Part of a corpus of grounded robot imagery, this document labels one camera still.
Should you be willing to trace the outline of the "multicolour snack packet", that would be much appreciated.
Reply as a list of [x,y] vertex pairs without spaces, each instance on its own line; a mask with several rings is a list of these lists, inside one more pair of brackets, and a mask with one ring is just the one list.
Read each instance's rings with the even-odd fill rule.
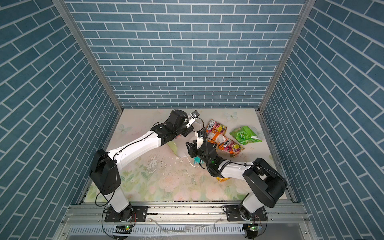
[[220,143],[218,145],[218,148],[220,150],[230,154],[231,156],[236,156],[241,151],[244,150],[244,148],[241,145],[237,144],[236,142],[234,142],[231,139],[228,139],[228,140],[224,141],[223,143]]

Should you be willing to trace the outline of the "orange white snack packet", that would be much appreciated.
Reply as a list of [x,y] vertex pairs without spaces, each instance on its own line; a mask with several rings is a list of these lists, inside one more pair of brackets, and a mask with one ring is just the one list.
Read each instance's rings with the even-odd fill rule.
[[225,137],[222,133],[212,130],[210,133],[207,133],[207,140],[213,145],[215,144],[220,145],[225,141],[227,141],[228,138]]

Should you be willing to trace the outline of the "teal snack packet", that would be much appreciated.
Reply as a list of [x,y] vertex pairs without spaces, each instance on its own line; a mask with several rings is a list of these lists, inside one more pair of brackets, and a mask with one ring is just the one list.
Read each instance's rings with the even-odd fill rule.
[[197,167],[199,165],[201,165],[201,158],[200,157],[194,157],[194,162],[193,162],[193,166],[194,167]]

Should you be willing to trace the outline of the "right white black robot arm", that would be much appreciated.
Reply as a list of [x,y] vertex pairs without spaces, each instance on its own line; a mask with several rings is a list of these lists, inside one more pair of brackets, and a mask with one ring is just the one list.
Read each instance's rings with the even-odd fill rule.
[[211,143],[199,147],[196,141],[186,142],[186,147],[190,157],[198,157],[206,164],[204,168],[212,177],[238,179],[248,184],[252,192],[235,209],[235,213],[245,221],[256,217],[262,221],[267,219],[262,211],[265,207],[274,208],[285,193],[287,181],[262,158],[240,163],[220,157]]

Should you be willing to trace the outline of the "green snack packet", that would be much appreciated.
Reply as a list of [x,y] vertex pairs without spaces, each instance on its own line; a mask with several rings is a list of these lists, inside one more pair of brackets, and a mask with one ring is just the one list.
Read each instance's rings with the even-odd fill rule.
[[230,135],[241,145],[262,142],[259,136],[248,126],[236,128],[230,132]]

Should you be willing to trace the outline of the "colourful paper gift bag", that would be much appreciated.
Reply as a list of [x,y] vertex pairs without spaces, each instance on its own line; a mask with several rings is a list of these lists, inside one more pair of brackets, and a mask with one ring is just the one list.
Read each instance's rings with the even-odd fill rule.
[[178,158],[191,158],[188,148],[189,145],[186,143],[191,143],[192,146],[196,145],[195,132],[190,133],[187,137],[179,135],[173,141],[168,142],[167,145]]

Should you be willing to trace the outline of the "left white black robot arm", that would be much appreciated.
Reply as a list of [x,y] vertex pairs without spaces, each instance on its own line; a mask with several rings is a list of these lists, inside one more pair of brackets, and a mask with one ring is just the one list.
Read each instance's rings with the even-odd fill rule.
[[173,141],[179,135],[188,136],[194,130],[193,123],[199,115],[198,111],[188,115],[182,110],[172,110],[165,122],[154,124],[138,139],[110,151],[96,151],[89,176],[116,213],[132,211],[132,205],[121,188],[120,173],[123,168],[145,153]]

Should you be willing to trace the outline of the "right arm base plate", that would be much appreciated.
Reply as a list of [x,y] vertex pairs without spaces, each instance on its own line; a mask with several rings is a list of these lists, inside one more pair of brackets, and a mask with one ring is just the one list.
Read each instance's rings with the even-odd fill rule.
[[242,205],[224,205],[222,209],[227,216],[228,222],[266,221],[268,219],[264,207],[259,208],[254,213],[249,212]]

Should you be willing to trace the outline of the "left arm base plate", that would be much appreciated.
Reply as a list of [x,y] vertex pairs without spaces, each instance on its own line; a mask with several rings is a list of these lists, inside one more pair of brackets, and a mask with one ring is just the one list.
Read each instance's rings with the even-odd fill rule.
[[147,206],[129,205],[120,213],[117,213],[113,207],[108,207],[103,211],[104,221],[107,223],[125,223],[125,222],[145,222],[148,213]]

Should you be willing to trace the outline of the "yellow snack packet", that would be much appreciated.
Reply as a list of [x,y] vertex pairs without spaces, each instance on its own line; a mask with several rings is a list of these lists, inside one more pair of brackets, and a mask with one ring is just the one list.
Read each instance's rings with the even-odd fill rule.
[[229,179],[231,179],[231,178],[220,178],[220,177],[216,177],[216,179],[217,179],[217,181],[218,181],[219,183],[222,183],[222,182],[225,182],[225,181],[227,181],[227,180],[229,180]]

